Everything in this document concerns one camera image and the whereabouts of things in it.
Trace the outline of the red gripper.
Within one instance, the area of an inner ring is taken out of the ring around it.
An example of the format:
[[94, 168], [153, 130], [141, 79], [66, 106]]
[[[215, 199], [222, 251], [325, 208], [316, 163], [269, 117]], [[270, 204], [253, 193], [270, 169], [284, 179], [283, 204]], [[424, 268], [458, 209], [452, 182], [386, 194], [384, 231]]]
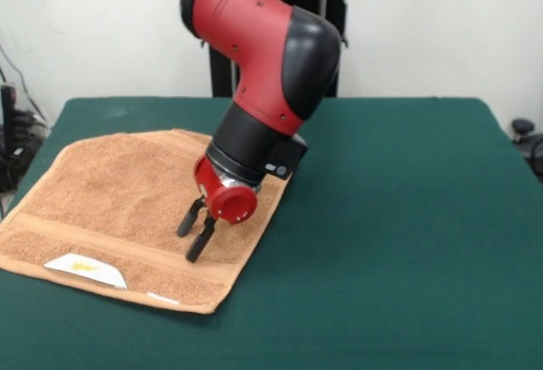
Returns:
[[205, 155], [197, 160], [193, 175], [204, 198], [191, 204], [177, 228], [177, 236], [184, 238], [190, 233], [204, 205], [210, 215], [205, 218], [203, 231], [186, 253], [186, 260], [191, 263], [198, 260], [212, 238], [216, 220], [243, 222], [254, 214], [257, 207], [255, 189], [215, 167]]

